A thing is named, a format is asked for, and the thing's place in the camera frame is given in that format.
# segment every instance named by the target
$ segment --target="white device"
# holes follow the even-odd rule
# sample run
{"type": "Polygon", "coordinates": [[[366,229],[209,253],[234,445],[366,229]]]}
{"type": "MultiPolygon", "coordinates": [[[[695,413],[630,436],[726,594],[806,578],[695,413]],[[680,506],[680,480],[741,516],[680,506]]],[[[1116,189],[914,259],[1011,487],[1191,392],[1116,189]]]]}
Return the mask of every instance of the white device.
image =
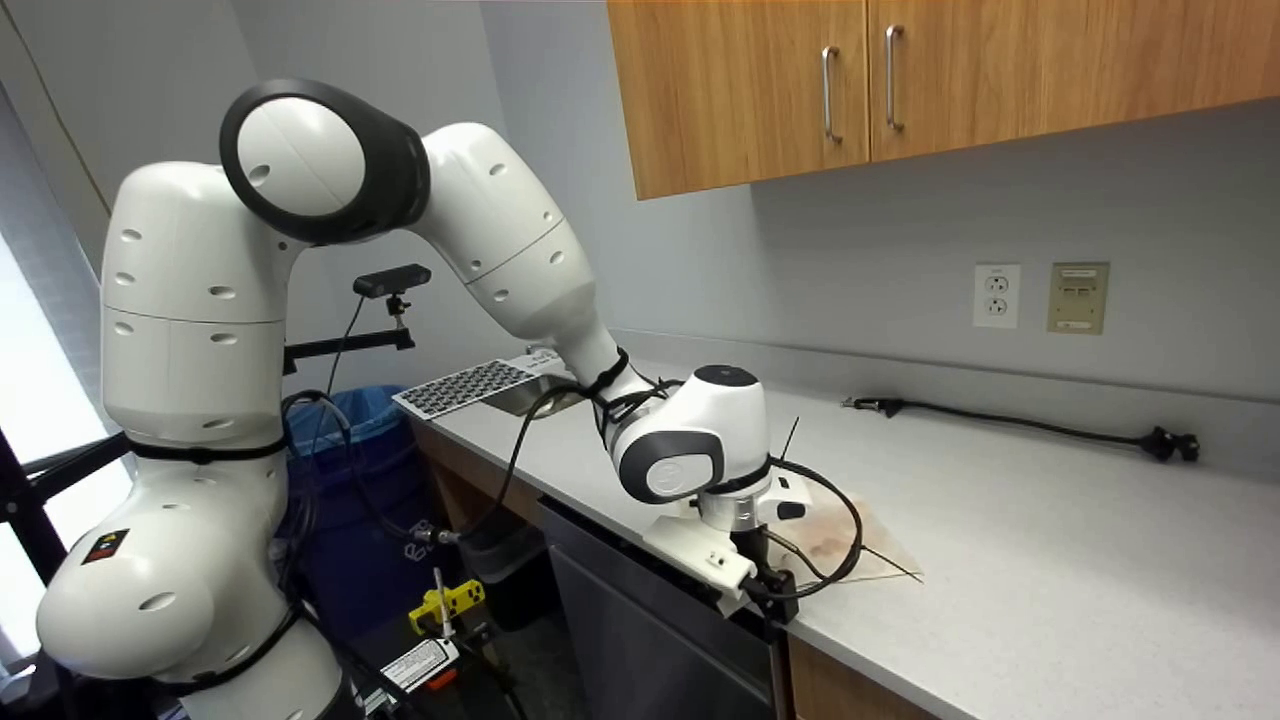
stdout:
{"type": "Polygon", "coordinates": [[[232,104],[219,155],[120,182],[100,331],[102,409],[138,451],[137,487],[47,582],[35,626],[52,661],[175,682],[192,720],[339,710],[344,670],[268,562],[285,297],[299,246],[386,229],[431,240],[499,326],[551,339],[597,386],[620,484],[642,505],[699,505],[651,526],[651,547],[745,603],[758,560],[731,531],[806,506],[804,484],[766,465],[758,378],[711,363],[660,392],[637,377],[564,211],[493,127],[416,136],[337,86],[270,79],[232,104]]]}

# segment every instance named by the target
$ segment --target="blue container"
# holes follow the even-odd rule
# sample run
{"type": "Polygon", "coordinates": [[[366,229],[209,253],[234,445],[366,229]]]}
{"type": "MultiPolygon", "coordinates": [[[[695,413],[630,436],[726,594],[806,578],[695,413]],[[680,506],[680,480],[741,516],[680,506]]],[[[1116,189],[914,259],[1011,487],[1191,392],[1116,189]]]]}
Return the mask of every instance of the blue container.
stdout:
{"type": "Polygon", "coordinates": [[[412,540],[431,521],[429,468],[391,404],[396,386],[354,386],[287,413],[296,568],[329,630],[344,638],[396,624],[429,589],[412,540]]]}

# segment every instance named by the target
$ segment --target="cabinet door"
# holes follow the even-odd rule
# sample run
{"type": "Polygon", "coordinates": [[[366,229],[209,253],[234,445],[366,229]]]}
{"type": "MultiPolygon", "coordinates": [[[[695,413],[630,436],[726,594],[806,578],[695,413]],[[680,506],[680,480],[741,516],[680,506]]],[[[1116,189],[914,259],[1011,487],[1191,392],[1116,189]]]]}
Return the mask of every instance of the cabinet door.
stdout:
{"type": "Polygon", "coordinates": [[[866,0],[870,155],[1280,92],[1280,0],[866,0]]]}
{"type": "Polygon", "coordinates": [[[608,0],[637,192],[863,158],[858,4],[608,0]]]}

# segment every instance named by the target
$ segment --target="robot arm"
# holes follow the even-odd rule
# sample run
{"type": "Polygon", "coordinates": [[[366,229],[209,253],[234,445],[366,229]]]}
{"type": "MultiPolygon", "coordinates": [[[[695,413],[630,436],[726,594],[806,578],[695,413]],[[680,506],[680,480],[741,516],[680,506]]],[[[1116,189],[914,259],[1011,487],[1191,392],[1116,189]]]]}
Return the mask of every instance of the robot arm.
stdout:
{"type": "Polygon", "coordinates": [[[806,494],[766,484],[763,386],[741,366],[699,366],[663,397],[637,377],[597,310],[592,263],[530,169],[482,125],[416,136],[324,84],[270,79],[224,117],[219,158],[234,194],[308,244],[409,229],[440,246],[472,299],[519,339],[551,339],[597,386],[620,484],[642,505],[699,494],[703,522],[663,522],[655,547],[736,590],[763,556],[726,531],[801,516],[806,494]]]}

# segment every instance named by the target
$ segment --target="yellow object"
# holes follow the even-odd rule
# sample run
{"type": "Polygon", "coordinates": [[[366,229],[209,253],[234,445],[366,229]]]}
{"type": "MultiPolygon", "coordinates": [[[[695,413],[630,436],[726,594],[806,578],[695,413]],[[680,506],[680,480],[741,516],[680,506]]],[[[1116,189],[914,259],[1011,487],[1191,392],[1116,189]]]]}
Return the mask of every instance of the yellow object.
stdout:
{"type": "Polygon", "coordinates": [[[464,578],[455,589],[431,589],[424,601],[409,611],[409,626],[424,630],[429,624],[444,624],[440,609],[446,603],[446,617],[464,617],[482,603],[482,582],[464,578]]]}

